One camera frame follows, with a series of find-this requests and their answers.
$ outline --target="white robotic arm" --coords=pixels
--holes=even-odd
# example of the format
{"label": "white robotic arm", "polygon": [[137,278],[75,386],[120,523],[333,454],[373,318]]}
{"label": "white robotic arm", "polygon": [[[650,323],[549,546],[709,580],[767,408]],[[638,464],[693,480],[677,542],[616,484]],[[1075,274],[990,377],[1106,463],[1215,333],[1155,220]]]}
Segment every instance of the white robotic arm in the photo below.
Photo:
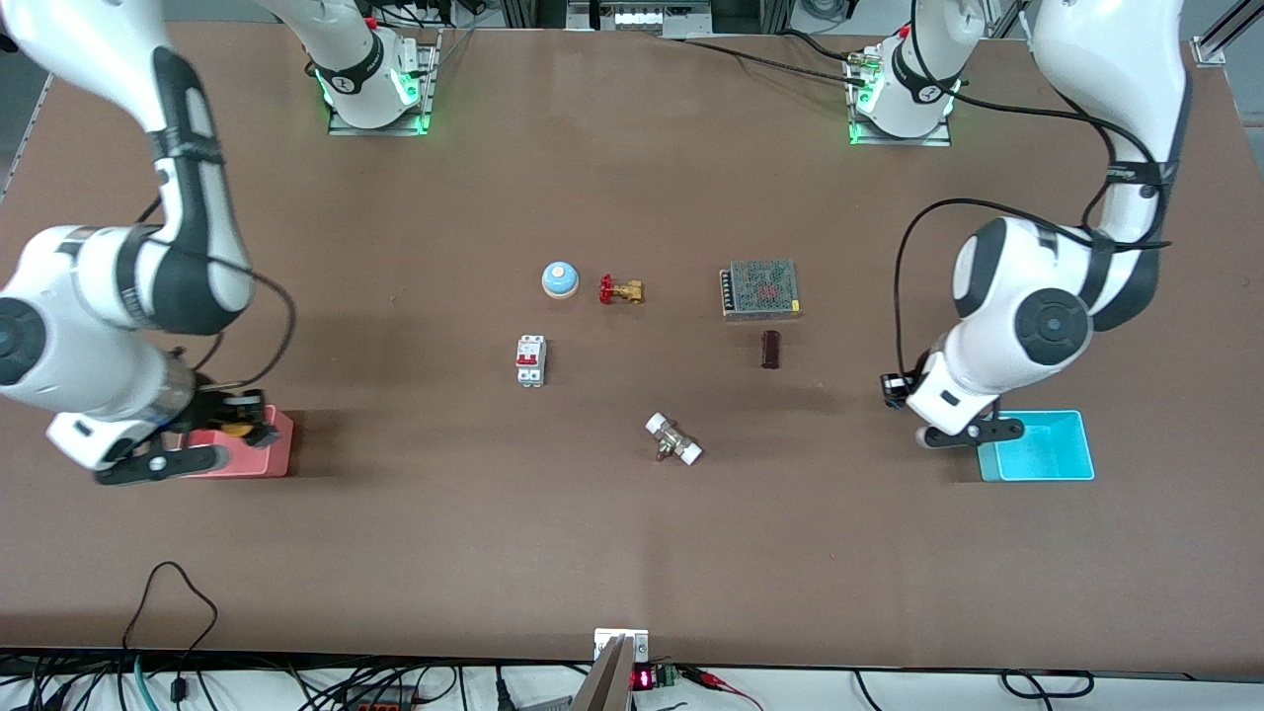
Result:
{"label": "white robotic arm", "polygon": [[[260,4],[301,37],[348,123],[384,125],[416,102],[398,90],[406,42],[370,32],[351,0]],[[0,291],[0,395],[58,412],[49,439],[107,472],[177,417],[198,426],[228,399],[204,393],[207,378],[138,331],[217,334],[249,305],[254,281],[209,102],[172,48],[161,0],[0,0],[0,9],[28,56],[129,113],[153,153],[166,224],[46,229]]]}
{"label": "white robotic arm", "polygon": [[[1188,113],[1181,4],[1043,4],[1031,38],[1042,72],[1086,114],[1129,132],[1144,149],[1109,133],[1110,182],[1096,229],[1050,230],[1005,218],[966,242],[952,281],[962,321],[930,348],[918,373],[887,381],[905,390],[897,400],[906,399],[932,435],[949,435],[939,442],[961,443],[952,435],[977,425],[997,396],[1060,372],[1093,331],[1149,304],[1158,280],[1158,250],[1149,248],[1157,247]],[[914,33],[927,5],[954,3],[923,0]]]}

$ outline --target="blue tray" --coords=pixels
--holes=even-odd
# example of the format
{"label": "blue tray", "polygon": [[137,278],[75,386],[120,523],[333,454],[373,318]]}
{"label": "blue tray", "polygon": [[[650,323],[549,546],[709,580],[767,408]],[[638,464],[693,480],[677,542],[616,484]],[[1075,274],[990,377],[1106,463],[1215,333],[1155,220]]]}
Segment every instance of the blue tray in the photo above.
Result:
{"label": "blue tray", "polygon": [[978,469],[988,482],[1067,482],[1093,478],[1085,420],[1078,410],[1006,410],[1026,433],[978,448]]}

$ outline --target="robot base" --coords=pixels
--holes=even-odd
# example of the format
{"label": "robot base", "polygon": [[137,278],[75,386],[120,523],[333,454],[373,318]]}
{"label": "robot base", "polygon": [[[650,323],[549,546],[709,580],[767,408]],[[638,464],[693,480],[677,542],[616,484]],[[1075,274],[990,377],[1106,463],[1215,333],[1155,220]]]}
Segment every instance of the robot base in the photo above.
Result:
{"label": "robot base", "polygon": [[401,75],[398,86],[401,99],[416,101],[396,120],[378,128],[356,128],[346,123],[343,116],[334,110],[329,95],[325,95],[325,104],[329,106],[329,134],[330,135],[426,135],[430,133],[430,115],[435,105],[435,86],[439,80],[439,56],[442,46],[442,34],[435,44],[417,44],[416,40],[406,38],[402,42],[402,63],[413,67],[420,75],[412,77]]}
{"label": "robot base", "polygon": [[[847,129],[852,145],[952,145],[952,137],[948,132],[948,115],[952,113],[953,99],[949,97],[944,105],[944,113],[939,118],[938,125],[930,133],[918,138],[899,138],[877,128],[867,110],[873,110],[877,96],[891,81],[884,75],[882,67],[891,65],[891,53],[899,46],[896,38],[890,38],[882,44],[865,48],[866,57],[877,59],[875,63],[852,66],[843,62],[843,75],[860,78],[865,86],[847,86]],[[958,81],[953,91],[961,89]]]}

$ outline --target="tabletop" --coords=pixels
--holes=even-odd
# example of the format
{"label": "tabletop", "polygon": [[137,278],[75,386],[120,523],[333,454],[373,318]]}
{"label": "tabletop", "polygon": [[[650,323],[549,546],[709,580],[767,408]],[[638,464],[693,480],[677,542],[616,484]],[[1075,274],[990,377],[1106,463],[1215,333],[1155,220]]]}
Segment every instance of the tabletop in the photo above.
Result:
{"label": "tabletop", "polygon": [[[594,628],[635,626],[700,663],[1264,671],[1264,185],[1221,70],[1191,70],[1154,302],[1006,397],[1081,410],[1097,478],[991,485],[882,406],[896,243],[952,196],[1076,220],[1106,164],[1092,129],[958,105],[951,148],[849,145],[833,82],[636,33],[477,30],[428,135],[327,137],[286,28],[173,37],[254,264],[300,305],[263,383],[298,423],[296,476],[100,487],[44,440],[49,414],[0,402],[0,643],[116,644],[171,558],[220,606],[211,648],[579,659]],[[717,42],[837,71],[789,38]],[[1059,108],[1021,43],[983,42],[967,75]],[[128,224],[148,156],[54,82],[0,264],[46,226]],[[956,323],[956,250],[992,216],[914,235],[911,354]],[[766,371],[769,326],[723,321],[717,272],[777,258],[804,315],[772,326]],[[540,287],[555,259],[580,273],[566,301]],[[645,304],[598,304],[607,272]],[[210,374],[253,372],[283,323],[260,291]],[[527,333],[549,339],[538,390],[514,380]],[[656,411],[698,464],[655,462]],[[150,605],[137,645],[205,625],[174,579]]]}

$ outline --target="metal bracket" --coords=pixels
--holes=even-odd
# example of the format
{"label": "metal bracket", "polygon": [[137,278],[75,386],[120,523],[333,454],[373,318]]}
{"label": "metal bracket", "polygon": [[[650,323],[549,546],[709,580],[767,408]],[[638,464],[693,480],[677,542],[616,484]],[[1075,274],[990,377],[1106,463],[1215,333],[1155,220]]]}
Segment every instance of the metal bracket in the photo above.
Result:
{"label": "metal bracket", "polygon": [[947,434],[938,428],[918,430],[918,444],[927,449],[948,449],[952,447],[980,447],[994,442],[1010,442],[1021,438],[1026,426],[1018,417],[996,420],[976,417],[961,434]]}
{"label": "metal bracket", "polygon": [[650,660],[650,631],[618,628],[597,628],[593,631],[593,659],[602,655],[602,650],[609,644],[612,636],[631,636],[635,645],[636,662],[645,664]]}
{"label": "metal bracket", "polygon": [[1207,68],[1207,67],[1224,67],[1225,66],[1225,53],[1220,49],[1213,52],[1207,52],[1207,46],[1203,44],[1202,37],[1194,37],[1189,40],[1189,47],[1193,47],[1193,62],[1194,65]]}
{"label": "metal bracket", "polygon": [[30,120],[27,121],[27,129],[21,132],[21,140],[18,142],[18,152],[13,154],[13,164],[0,166],[0,175],[4,176],[4,181],[0,181],[0,202],[4,202],[4,196],[9,194],[9,185],[13,182],[13,176],[18,172],[18,162],[21,161],[21,154],[27,152],[27,142],[30,140],[30,132],[35,128],[35,119],[39,118],[39,110],[44,108],[44,99],[48,97],[48,87],[53,85],[53,75],[48,75],[44,78],[44,87],[39,90],[39,99],[35,100],[35,109],[30,113]]}
{"label": "metal bracket", "polygon": [[1264,0],[1239,0],[1207,32],[1193,38],[1193,56],[1200,67],[1224,66],[1224,49],[1234,43],[1255,20],[1264,18]]}

